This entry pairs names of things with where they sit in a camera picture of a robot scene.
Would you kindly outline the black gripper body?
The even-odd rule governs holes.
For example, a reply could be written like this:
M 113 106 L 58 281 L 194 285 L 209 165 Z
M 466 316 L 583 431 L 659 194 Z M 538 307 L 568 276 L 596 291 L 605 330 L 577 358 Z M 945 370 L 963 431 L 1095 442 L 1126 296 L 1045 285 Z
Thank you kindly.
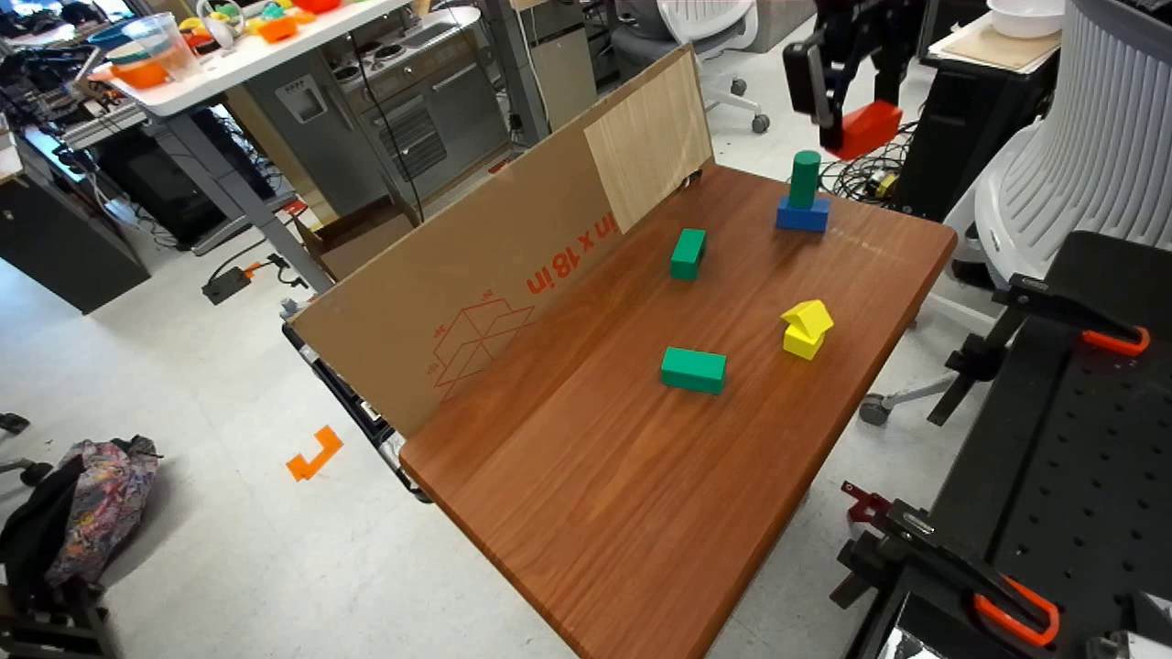
M 895 27 L 820 23 L 804 42 L 782 47 L 790 106 L 823 137 L 841 131 L 841 103 L 859 64 L 881 56 L 913 59 L 913 45 Z

